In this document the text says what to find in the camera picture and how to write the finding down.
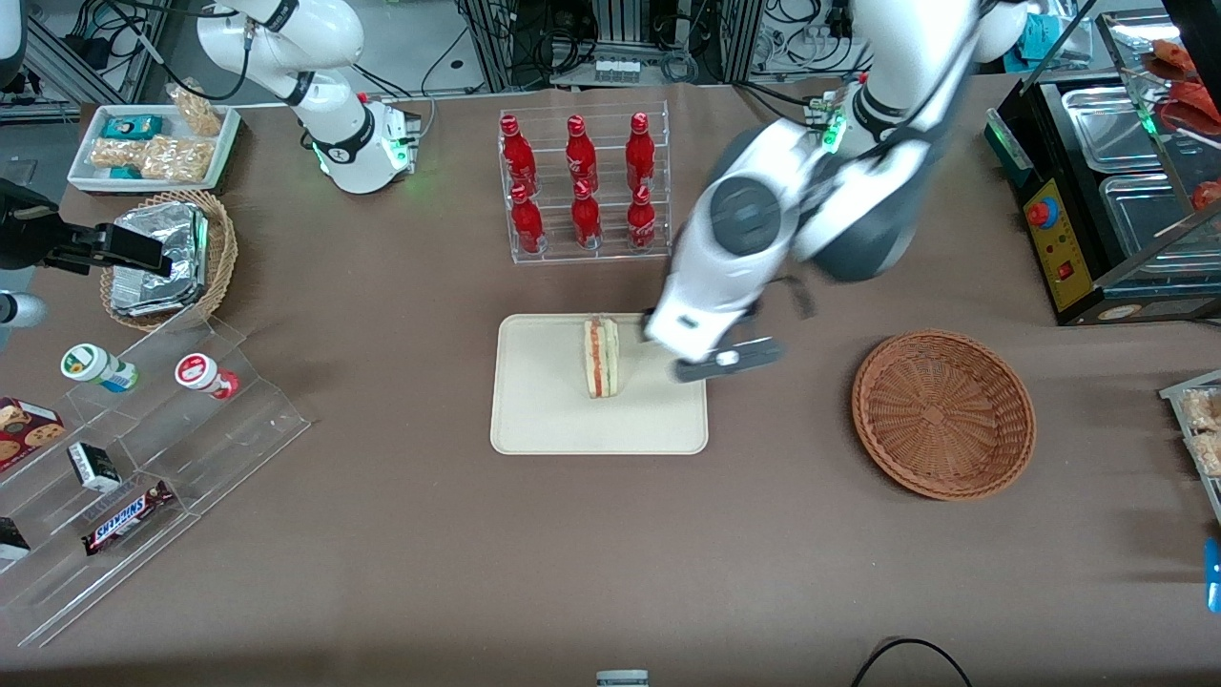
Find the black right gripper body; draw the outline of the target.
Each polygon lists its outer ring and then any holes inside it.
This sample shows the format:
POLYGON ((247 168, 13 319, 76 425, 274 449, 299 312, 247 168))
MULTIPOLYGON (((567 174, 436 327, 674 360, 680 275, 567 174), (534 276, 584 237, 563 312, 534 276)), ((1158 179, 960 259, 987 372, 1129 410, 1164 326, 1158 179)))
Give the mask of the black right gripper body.
POLYGON ((59 268, 74 275, 109 265, 96 253, 94 229, 66 222, 39 193, 1 181, 1 268, 59 268))

